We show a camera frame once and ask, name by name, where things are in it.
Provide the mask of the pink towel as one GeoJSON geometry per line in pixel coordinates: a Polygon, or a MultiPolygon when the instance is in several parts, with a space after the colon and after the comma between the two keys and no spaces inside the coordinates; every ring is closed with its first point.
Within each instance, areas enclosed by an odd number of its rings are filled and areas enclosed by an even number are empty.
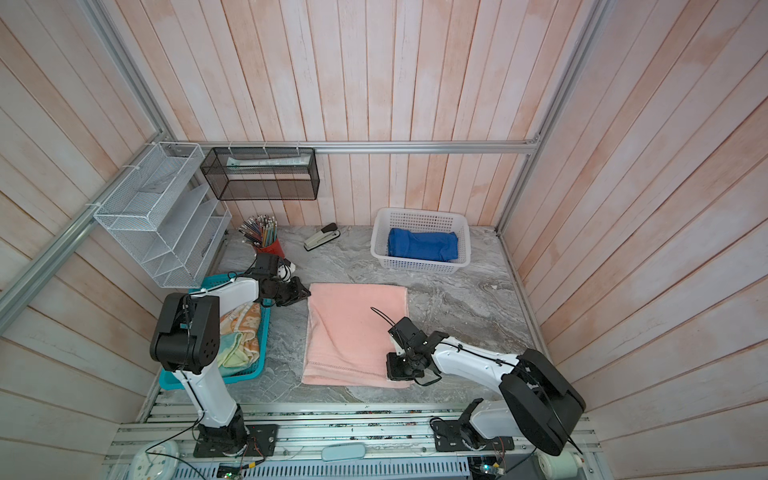
{"type": "Polygon", "coordinates": [[[386,373],[386,356],[395,350],[389,322],[409,315],[405,287],[314,283],[310,292],[304,384],[384,389],[412,385],[391,381],[386,373]]]}

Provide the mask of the blue towel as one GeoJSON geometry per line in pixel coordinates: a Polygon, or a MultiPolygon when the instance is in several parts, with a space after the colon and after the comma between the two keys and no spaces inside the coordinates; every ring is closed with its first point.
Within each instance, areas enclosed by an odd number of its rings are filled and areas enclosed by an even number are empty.
{"type": "Polygon", "coordinates": [[[459,258],[455,233],[423,232],[392,228],[387,239],[388,255],[416,260],[451,262],[459,258]]]}

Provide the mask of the white plastic basket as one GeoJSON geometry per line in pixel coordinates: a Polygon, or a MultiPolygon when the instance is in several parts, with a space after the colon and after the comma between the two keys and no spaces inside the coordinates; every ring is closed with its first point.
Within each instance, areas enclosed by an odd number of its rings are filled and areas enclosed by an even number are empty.
{"type": "Polygon", "coordinates": [[[469,224],[460,214],[383,208],[377,213],[375,219],[371,236],[371,254],[386,268],[451,274],[470,264],[469,224]],[[387,239],[392,228],[405,229],[413,233],[453,232],[458,237],[459,258],[451,262],[437,262],[389,256],[387,239]]]}

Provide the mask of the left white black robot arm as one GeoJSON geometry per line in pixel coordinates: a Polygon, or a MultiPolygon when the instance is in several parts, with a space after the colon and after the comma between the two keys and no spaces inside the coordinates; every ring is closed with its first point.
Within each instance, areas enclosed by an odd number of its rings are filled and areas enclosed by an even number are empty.
{"type": "Polygon", "coordinates": [[[309,288],[294,272],[290,261],[260,253],[248,269],[220,285],[165,298],[149,352],[181,383],[197,409],[198,457],[234,457],[253,445],[242,408],[217,366],[221,317],[241,306],[282,307],[308,299],[309,288]]]}

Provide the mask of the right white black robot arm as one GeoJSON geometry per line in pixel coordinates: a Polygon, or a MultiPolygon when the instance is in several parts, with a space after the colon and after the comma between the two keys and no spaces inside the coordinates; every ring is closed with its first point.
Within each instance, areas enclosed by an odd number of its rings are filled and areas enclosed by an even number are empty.
{"type": "Polygon", "coordinates": [[[462,441],[477,449],[483,440],[524,436],[536,449],[560,455],[574,445],[571,435],[586,402],[540,351],[492,352],[440,331],[426,334],[408,317],[388,330],[396,350],[387,354],[387,377],[426,387],[445,376],[470,380],[499,395],[499,401],[475,399],[462,413],[462,441]]]}

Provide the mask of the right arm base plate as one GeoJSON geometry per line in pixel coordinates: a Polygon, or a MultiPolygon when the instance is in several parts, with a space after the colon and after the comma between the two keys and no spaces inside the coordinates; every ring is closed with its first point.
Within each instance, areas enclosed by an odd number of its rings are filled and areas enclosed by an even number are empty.
{"type": "Polygon", "coordinates": [[[458,451],[495,451],[506,452],[514,450],[512,437],[482,437],[465,420],[444,420],[440,417],[432,417],[429,426],[433,432],[435,448],[438,452],[458,451]]]}

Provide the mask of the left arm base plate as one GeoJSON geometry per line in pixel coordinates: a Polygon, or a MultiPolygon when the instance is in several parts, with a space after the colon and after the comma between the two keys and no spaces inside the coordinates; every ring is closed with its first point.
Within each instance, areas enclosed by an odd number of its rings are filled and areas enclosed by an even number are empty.
{"type": "Polygon", "coordinates": [[[193,457],[270,457],[274,454],[277,433],[276,424],[220,428],[199,425],[193,457]]]}

